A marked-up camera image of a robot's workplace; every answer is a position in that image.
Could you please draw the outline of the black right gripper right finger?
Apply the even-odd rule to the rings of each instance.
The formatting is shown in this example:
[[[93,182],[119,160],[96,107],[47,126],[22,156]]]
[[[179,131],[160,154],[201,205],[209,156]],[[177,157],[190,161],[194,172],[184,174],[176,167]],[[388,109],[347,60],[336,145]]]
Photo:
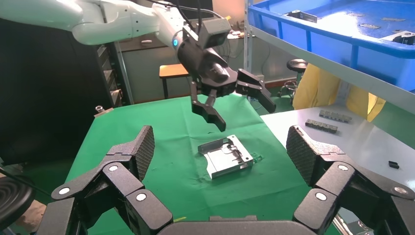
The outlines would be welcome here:
[[[293,220],[318,235],[339,209],[353,212],[376,235],[415,232],[415,193],[354,162],[338,146],[315,141],[298,125],[288,130],[287,154],[310,187]]]

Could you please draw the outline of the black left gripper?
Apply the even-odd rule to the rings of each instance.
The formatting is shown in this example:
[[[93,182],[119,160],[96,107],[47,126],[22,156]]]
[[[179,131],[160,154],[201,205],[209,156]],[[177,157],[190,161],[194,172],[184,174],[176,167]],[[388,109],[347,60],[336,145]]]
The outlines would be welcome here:
[[[232,70],[214,49],[202,49],[195,40],[187,39],[178,47],[177,57],[193,79],[190,83],[192,112],[215,124],[221,132],[225,131],[226,122],[213,107],[216,97],[235,91],[257,99],[269,113],[275,112],[276,104],[265,83],[244,69]],[[197,88],[208,95],[205,103],[198,100]]]

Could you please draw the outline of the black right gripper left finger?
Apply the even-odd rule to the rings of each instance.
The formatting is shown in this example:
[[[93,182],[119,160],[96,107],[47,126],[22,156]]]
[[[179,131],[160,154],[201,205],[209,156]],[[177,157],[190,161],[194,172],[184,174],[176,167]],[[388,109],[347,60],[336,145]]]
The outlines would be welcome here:
[[[142,127],[130,142],[114,145],[93,169],[52,192],[37,233],[86,235],[102,214],[114,209],[136,235],[155,235],[172,213],[143,184],[155,150],[153,128]]]

